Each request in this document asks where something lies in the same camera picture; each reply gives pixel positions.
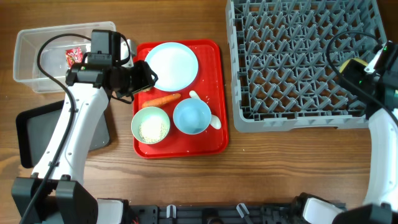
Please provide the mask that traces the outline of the red snack wrapper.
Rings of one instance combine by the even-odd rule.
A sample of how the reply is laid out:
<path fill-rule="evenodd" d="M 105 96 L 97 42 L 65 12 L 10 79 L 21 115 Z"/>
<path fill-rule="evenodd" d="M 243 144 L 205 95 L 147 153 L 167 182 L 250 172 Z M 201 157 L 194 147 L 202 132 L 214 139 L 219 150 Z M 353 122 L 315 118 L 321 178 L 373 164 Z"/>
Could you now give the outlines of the red snack wrapper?
<path fill-rule="evenodd" d="M 80 47 L 66 50 L 65 56 L 68 68 L 70 68 L 74 63 L 81 63 L 83 60 L 83 52 Z"/>

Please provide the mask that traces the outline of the light blue bowl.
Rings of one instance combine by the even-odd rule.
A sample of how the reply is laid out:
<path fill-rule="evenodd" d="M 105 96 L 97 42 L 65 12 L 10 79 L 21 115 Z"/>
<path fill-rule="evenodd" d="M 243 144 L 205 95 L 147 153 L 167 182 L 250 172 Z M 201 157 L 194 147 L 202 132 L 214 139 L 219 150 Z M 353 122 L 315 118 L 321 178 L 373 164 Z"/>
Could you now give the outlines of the light blue bowl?
<path fill-rule="evenodd" d="M 211 110 L 202 100 L 187 98 L 179 102 L 173 112 L 174 125 L 184 134 L 204 132 L 211 122 Z"/>

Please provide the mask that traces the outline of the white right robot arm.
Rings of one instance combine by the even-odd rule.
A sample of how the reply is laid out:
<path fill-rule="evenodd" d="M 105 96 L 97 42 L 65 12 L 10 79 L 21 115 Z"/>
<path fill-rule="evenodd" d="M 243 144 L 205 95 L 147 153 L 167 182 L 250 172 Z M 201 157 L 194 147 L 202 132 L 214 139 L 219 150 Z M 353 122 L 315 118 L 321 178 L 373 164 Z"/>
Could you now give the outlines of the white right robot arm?
<path fill-rule="evenodd" d="M 299 214 L 309 223 L 397 223 L 397 44 L 387 41 L 365 62 L 347 60 L 339 84 L 366 104 L 371 169 L 363 205 L 344 211 L 324 199 L 302 195 Z"/>

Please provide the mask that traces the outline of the white plastic spoon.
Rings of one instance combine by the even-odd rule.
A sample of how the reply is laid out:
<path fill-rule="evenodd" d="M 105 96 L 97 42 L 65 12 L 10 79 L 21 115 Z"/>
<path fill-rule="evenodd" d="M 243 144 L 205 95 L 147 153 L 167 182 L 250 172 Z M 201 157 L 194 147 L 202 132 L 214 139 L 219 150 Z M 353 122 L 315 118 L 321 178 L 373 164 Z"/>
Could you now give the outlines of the white plastic spoon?
<path fill-rule="evenodd" d="M 198 96 L 198 94 L 194 90 L 191 90 L 189 92 L 189 96 L 191 98 L 196 98 L 196 99 L 200 100 L 200 97 Z M 221 121 L 220 121 L 219 117 L 217 117 L 214 114 L 211 115 L 210 126 L 212 126 L 215 129 L 221 129 Z"/>

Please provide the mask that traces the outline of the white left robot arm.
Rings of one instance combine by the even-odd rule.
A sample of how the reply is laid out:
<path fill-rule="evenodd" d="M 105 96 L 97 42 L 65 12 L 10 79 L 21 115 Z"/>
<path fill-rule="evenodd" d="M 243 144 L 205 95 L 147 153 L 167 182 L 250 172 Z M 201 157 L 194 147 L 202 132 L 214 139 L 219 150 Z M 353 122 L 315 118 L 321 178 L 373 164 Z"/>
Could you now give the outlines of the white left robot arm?
<path fill-rule="evenodd" d="M 121 100 L 154 86 L 147 62 L 133 67 L 76 63 L 67 72 L 65 101 L 47 149 L 12 197 L 22 223 L 131 223 L 127 200 L 94 198 L 83 186 L 88 151 L 112 94 Z"/>

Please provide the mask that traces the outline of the light blue plate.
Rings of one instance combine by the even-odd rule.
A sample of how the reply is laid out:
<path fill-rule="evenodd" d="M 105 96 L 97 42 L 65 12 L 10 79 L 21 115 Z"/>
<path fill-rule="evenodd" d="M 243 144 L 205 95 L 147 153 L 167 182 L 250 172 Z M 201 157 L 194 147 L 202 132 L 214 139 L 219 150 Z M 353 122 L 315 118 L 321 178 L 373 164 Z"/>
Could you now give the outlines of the light blue plate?
<path fill-rule="evenodd" d="M 158 77 L 155 88 L 162 91 L 180 91 L 189 86 L 198 75 L 198 59 L 193 51 L 177 42 L 166 42 L 154 47 L 145 61 Z"/>

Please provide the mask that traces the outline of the yellow cup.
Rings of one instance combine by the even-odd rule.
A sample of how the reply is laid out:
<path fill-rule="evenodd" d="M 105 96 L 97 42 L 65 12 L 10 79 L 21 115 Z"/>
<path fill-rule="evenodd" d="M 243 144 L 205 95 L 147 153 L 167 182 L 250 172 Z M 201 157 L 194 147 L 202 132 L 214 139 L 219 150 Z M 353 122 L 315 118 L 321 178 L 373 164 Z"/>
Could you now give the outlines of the yellow cup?
<path fill-rule="evenodd" d="M 368 63 L 360 58 L 351 58 L 343 62 L 340 66 L 339 72 L 343 73 L 345 70 L 352 68 L 356 71 L 363 71 L 368 66 Z"/>

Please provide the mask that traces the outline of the green bowl with rice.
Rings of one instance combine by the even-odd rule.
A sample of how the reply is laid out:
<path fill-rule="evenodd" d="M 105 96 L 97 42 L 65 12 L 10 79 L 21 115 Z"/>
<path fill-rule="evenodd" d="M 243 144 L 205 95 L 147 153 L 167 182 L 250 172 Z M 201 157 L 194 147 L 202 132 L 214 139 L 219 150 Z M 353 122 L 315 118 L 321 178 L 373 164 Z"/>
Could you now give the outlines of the green bowl with rice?
<path fill-rule="evenodd" d="M 133 116 L 131 131 L 139 142 L 157 144 L 168 135 L 170 118 L 164 110 L 158 107 L 143 108 Z"/>

